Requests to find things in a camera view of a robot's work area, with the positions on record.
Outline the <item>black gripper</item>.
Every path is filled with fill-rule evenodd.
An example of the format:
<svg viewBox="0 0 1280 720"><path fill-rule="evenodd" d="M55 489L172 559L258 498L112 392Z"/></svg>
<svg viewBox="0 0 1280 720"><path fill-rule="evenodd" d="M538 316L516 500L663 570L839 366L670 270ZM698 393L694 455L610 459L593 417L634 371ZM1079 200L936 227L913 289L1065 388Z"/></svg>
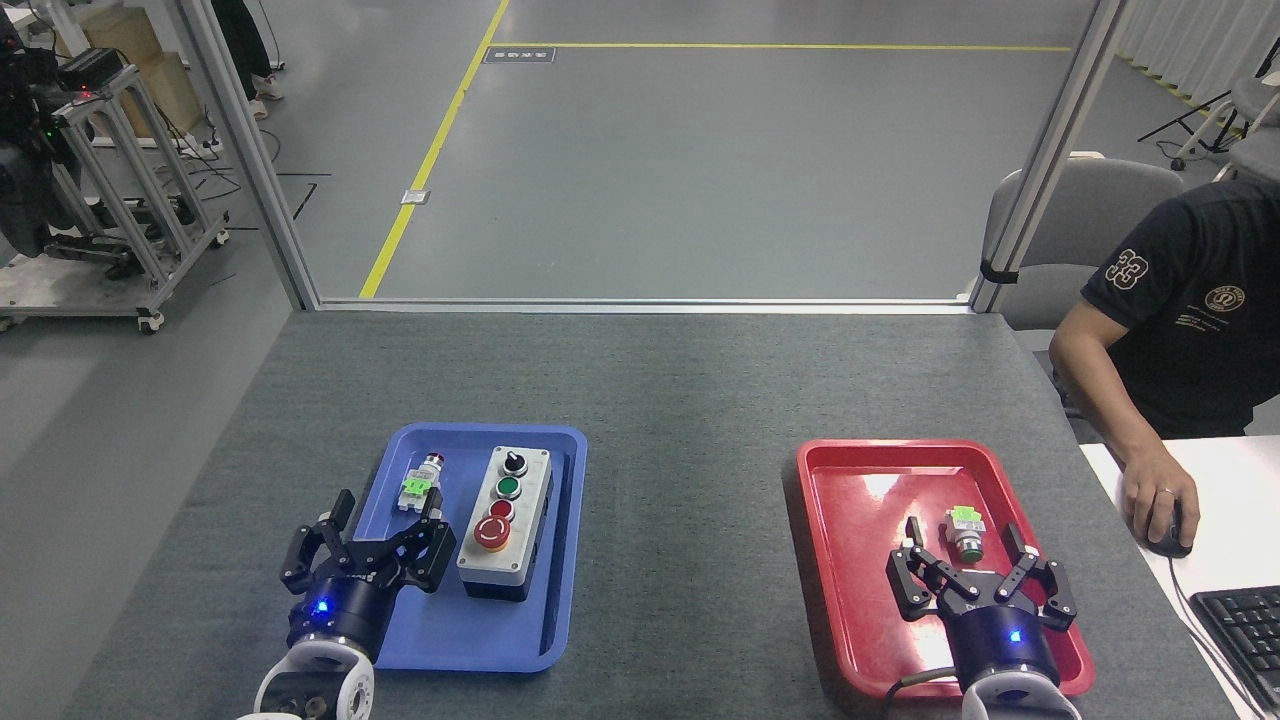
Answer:
<svg viewBox="0 0 1280 720"><path fill-rule="evenodd" d="M346 547L340 533L355 510L349 489L317 520L298 527L280 568L283 585L303 597L289 612L287 644L343 641L378 661L401 587L434 593L457 548L442 503L442 491L430 488L419 520L381 544ZM328 559L314 571L321 547Z"/></svg>
<svg viewBox="0 0 1280 720"><path fill-rule="evenodd" d="M937 612L943 623L961 691L997 670L1029 671L1060 682L1060 673L1044 638L1043 626L1068 632L1078 616L1078 602L1065 568L1028 544L1019 527L1005 525L1002 539L1012 561L1004 577L966 574L966 585L979 594L963 594L963 579L946 561L925 548L918 516L905 523L905 538L890 552L886 577L899 615L914 623ZM1044 602L1036 605L1021 592L1027 580L1037 583Z"/></svg>

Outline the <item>person's hand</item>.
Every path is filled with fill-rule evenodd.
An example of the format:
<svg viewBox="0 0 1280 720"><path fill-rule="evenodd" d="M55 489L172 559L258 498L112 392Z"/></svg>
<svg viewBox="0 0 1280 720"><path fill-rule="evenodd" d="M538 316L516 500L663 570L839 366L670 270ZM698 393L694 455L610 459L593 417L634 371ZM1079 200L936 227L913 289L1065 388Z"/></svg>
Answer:
<svg viewBox="0 0 1280 720"><path fill-rule="evenodd" d="M1194 547L1201 523L1198 486L1179 464L1129 462L1123 473L1123 515L1137 541L1156 546L1172 538Z"/></svg>

